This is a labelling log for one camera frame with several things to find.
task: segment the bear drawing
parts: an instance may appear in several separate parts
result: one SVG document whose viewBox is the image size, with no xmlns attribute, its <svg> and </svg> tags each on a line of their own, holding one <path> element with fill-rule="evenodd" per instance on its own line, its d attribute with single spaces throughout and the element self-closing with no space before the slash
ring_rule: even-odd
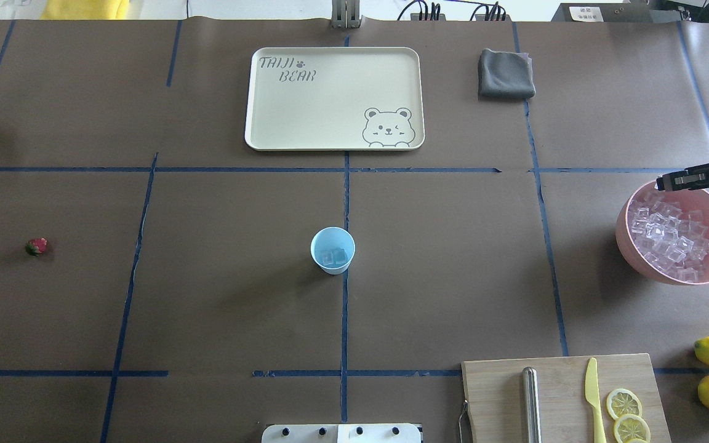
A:
<svg viewBox="0 0 709 443">
<path fill-rule="evenodd" d="M 396 112 L 380 112 L 376 108 L 366 110 L 366 128 L 363 129 L 363 140 L 368 146 L 402 146 L 408 148 L 414 140 L 414 129 L 409 119 L 410 110 L 399 108 Z"/>
</svg>

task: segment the pink bowl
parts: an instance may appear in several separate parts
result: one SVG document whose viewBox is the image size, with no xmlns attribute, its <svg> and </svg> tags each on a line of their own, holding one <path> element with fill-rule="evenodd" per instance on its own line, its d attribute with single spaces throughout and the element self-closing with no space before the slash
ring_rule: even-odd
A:
<svg viewBox="0 0 709 443">
<path fill-rule="evenodd" d="M 699 284 L 709 283 L 709 254 L 704 258 L 704 277 L 699 283 L 689 283 L 687 281 L 677 280 L 676 278 L 669 277 L 666 274 L 662 274 L 661 271 L 655 269 L 649 261 L 647 261 L 641 254 L 639 254 L 639 249 L 633 244 L 633 239 L 631 238 L 630 229 L 628 229 L 628 205 L 631 200 L 636 199 L 637 196 L 641 196 L 647 191 L 655 189 L 655 182 L 647 183 L 642 186 L 635 193 L 631 194 L 628 201 L 623 205 L 620 215 L 617 219 L 617 245 L 625 257 L 625 261 L 636 269 L 639 274 L 644 275 L 644 277 L 652 278 L 655 281 L 660 281 L 661 283 L 667 284 L 681 284 L 696 286 Z M 703 214 L 703 224 L 709 227 L 709 193 L 704 190 L 697 191 L 675 191 L 674 193 L 667 193 L 668 196 L 665 201 L 675 201 L 680 202 L 681 209 L 683 211 L 690 210 L 701 210 Z M 709 239 L 709 229 L 707 230 L 706 238 Z"/>
</svg>

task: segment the yellow cloth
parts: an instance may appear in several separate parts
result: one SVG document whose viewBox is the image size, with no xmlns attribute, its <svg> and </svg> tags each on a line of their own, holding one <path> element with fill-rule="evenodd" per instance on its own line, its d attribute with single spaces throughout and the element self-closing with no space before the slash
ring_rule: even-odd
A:
<svg viewBox="0 0 709 443">
<path fill-rule="evenodd" d="M 122 20 L 129 0 L 48 0 L 43 20 Z"/>
</svg>

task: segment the wooden cutting board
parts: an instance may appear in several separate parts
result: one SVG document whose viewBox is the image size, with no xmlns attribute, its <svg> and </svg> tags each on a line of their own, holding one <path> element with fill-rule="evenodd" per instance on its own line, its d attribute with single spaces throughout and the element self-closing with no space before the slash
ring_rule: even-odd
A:
<svg viewBox="0 0 709 443">
<path fill-rule="evenodd" d="M 616 443 L 614 420 L 605 400 L 617 388 L 630 389 L 642 402 L 642 418 L 651 443 L 671 443 L 667 419 L 655 384 L 650 355 L 593 356 L 607 443 Z M 585 400 L 585 372 L 590 356 L 482 360 L 462 363 L 464 395 L 474 443 L 519 443 L 526 440 L 521 370 L 538 373 L 540 435 L 544 443 L 593 443 L 593 409 Z"/>
</svg>

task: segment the bowl of ice cubes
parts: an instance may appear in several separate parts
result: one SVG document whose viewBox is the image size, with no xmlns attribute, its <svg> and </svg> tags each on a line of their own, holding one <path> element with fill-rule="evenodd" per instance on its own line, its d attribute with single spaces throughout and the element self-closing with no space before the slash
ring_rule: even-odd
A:
<svg viewBox="0 0 709 443">
<path fill-rule="evenodd" d="M 709 193 L 642 186 L 625 202 L 617 245 L 628 264 L 667 284 L 709 283 Z"/>
</svg>

